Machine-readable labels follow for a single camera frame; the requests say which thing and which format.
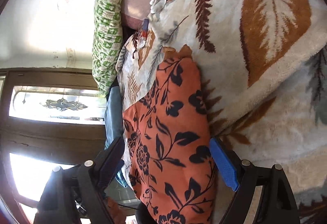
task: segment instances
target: blue rubber pad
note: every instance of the blue rubber pad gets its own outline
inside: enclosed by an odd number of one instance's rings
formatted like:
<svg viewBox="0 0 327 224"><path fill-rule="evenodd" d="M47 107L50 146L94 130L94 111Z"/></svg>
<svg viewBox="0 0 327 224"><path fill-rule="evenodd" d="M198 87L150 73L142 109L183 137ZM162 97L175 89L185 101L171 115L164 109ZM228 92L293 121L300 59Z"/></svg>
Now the blue rubber pad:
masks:
<svg viewBox="0 0 327 224"><path fill-rule="evenodd" d="M214 159L225 184L236 192L238 190L239 183L237 181L236 168L234 167L233 163L227 157L218 141L214 138L210 139L209 148L212 158Z"/></svg>

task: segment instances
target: leaf-patterned blanket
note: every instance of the leaf-patterned blanket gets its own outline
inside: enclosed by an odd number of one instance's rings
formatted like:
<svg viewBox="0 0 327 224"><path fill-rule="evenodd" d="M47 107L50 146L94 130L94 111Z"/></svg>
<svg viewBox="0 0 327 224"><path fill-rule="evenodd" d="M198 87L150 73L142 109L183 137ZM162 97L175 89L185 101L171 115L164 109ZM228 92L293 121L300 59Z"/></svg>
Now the leaf-patterned blanket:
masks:
<svg viewBox="0 0 327 224"><path fill-rule="evenodd" d="M123 110L150 90L165 54L192 56L202 73L211 135L255 165L282 164L303 221L326 221L324 1L168 0L160 14L149 19L145 46L139 47L135 34L116 65ZM127 181L129 162L127 149ZM215 222L232 195L218 183Z"/></svg>

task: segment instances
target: blanket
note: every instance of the blanket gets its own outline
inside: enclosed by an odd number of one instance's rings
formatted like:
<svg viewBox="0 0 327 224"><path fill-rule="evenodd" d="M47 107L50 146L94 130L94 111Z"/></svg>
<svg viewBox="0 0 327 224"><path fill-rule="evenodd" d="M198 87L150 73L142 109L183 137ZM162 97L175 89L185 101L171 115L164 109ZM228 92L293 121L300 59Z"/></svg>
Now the blanket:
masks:
<svg viewBox="0 0 327 224"><path fill-rule="evenodd" d="M257 166L282 164L305 223L326 219L327 6L323 0L168 0L116 70L123 110L143 98L169 53L202 75L211 136ZM126 145L125 176L129 181ZM218 180L214 223L233 195ZM250 223L260 197L255 193Z"/></svg>

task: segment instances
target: orange cloth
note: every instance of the orange cloth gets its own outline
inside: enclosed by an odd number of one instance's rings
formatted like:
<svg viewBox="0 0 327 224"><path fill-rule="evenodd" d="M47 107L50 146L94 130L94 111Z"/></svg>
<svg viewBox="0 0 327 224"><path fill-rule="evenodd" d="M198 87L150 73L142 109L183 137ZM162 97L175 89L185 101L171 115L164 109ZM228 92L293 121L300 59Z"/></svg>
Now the orange cloth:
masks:
<svg viewBox="0 0 327 224"><path fill-rule="evenodd" d="M157 68L148 94L123 113L134 192L159 224L210 223L215 164L200 73L190 58Z"/></svg>

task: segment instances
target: checkered pillow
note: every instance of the checkered pillow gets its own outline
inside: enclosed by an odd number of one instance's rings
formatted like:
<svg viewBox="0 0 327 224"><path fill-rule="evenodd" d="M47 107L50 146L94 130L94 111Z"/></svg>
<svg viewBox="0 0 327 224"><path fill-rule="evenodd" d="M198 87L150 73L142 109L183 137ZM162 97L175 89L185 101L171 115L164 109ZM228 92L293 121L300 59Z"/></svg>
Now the checkered pillow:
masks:
<svg viewBox="0 0 327 224"><path fill-rule="evenodd" d="M107 94L117 72L115 65L121 49L122 27L120 5L122 0L95 0L94 38L92 48L92 75L99 91Z"/></svg>

